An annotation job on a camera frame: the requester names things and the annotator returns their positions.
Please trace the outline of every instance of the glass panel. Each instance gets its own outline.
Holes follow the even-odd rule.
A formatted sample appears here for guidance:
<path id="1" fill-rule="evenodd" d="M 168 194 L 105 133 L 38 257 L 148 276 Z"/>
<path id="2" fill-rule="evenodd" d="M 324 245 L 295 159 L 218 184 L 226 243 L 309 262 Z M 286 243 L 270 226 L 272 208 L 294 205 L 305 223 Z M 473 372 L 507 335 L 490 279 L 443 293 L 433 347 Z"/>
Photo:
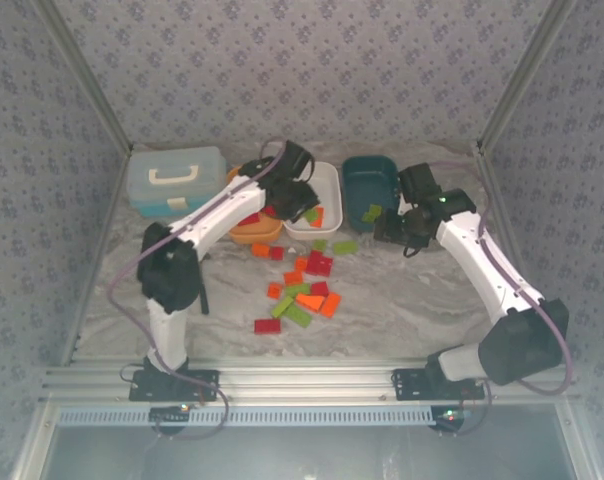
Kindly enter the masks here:
<path id="1" fill-rule="evenodd" d="M 158 441 L 150 428 L 66 427 L 53 445 L 46 480 L 575 478 L 552 407 L 495 407 L 458 438 L 427 427 L 234 427 Z"/>

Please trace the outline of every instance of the patterned wall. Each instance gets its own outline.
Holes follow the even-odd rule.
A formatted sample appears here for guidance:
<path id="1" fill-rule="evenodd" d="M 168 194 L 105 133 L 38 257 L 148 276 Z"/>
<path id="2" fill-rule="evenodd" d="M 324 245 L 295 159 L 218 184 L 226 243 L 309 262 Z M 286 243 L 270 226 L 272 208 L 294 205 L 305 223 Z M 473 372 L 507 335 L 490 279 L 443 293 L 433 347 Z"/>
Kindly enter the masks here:
<path id="1" fill-rule="evenodd" d="M 0 479 L 60 361 L 119 168 L 28 0 L 0 0 Z"/>
<path id="2" fill-rule="evenodd" d="M 477 138 L 548 0 L 56 0 L 137 142 Z"/>
<path id="3" fill-rule="evenodd" d="M 604 446 L 604 0 L 578 2 L 492 157 L 533 280 L 572 312 Z"/>

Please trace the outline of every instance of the marble surface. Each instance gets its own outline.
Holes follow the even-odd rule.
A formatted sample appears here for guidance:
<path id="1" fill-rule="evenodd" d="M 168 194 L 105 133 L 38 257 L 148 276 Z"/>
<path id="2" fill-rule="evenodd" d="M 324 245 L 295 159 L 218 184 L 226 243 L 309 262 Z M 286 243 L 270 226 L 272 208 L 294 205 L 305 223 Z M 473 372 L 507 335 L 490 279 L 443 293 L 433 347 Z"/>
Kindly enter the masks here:
<path id="1" fill-rule="evenodd" d="M 339 165 L 353 155 L 383 154 L 401 169 L 421 162 L 449 161 L 472 164 L 467 145 L 432 143 L 306 143 L 318 161 Z M 257 155 L 257 144 L 221 147 L 230 164 Z M 436 168 L 443 188 L 461 187 L 478 207 L 485 204 L 479 182 L 463 169 Z M 137 255 L 141 236 L 151 220 L 141 217 L 119 200 L 107 251 L 76 355 L 144 355 L 147 343 L 126 318 L 107 301 L 105 287 L 122 265 Z M 286 233 L 277 245 L 295 248 L 283 262 L 257 259 L 248 246 L 223 237 L 203 262 L 211 313 L 203 316 L 199 301 L 189 310 L 187 350 L 190 356 L 388 356 L 424 357 L 434 351 L 481 338 L 490 328 L 488 315 L 448 252 L 432 246 L 410 260 L 398 245 L 374 242 L 371 234 L 358 234 L 344 222 L 334 241 L 353 239 L 360 245 L 355 255 L 335 258 L 328 279 L 331 290 L 342 296 L 332 319 L 315 315 L 304 329 L 283 319 L 280 335 L 253 334 L 253 320 L 269 316 L 275 301 L 266 297 L 269 282 L 281 281 L 293 270 L 297 254 L 310 250 L 310 242 L 290 239 Z M 142 319 L 148 318 L 145 299 L 131 275 L 117 290 L 117 298 Z"/>

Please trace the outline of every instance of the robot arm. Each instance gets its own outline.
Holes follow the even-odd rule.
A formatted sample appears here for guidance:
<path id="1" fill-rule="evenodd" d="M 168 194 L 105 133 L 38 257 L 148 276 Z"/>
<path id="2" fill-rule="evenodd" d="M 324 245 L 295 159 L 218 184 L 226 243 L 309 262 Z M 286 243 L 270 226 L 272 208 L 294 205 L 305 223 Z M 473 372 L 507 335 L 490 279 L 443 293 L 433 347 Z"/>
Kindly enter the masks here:
<path id="1" fill-rule="evenodd" d="M 478 238 L 481 217 L 466 193 L 456 189 L 442 192 L 427 164 L 400 172 L 406 202 L 414 205 L 400 216 L 385 212 L 375 225 L 378 240 L 413 248 L 412 256 L 436 239 L 460 264 L 477 290 L 493 325 L 478 344 L 462 345 L 431 356 L 438 370 L 435 377 L 449 382 L 469 378 L 489 378 L 505 385 L 533 373 L 557 366 L 562 352 L 551 330 L 522 294 L 534 299 L 566 336 L 568 311 L 560 300 L 546 301 L 508 261 L 491 236 L 482 241 L 502 270 L 514 280 L 505 281 L 489 261 Z"/>
<path id="2" fill-rule="evenodd" d="M 164 247 L 144 258 L 137 271 L 142 293 L 148 299 L 151 333 L 170 368 L 177 370 L 187 362 L 186 309 L 199 296 L 202 312 L 208 314 L 200 260 L 238 222 L 265 206 L 272 207 L 279 219 L 296 221 L 317 205 L 315 192 L 306 182 L 297 180 L 308 164 L 312 172 L 311 154 L 295 143 L 286 142 L 277 160 L 268 157 L 243 165 L 222 192 L 195 212 L 168 226 L 154 223 L 147 228 L 142 251 L 174 236 Z M 149 352 L 148 360 L 156 369 L 163 370 L 153 353 Z"/>

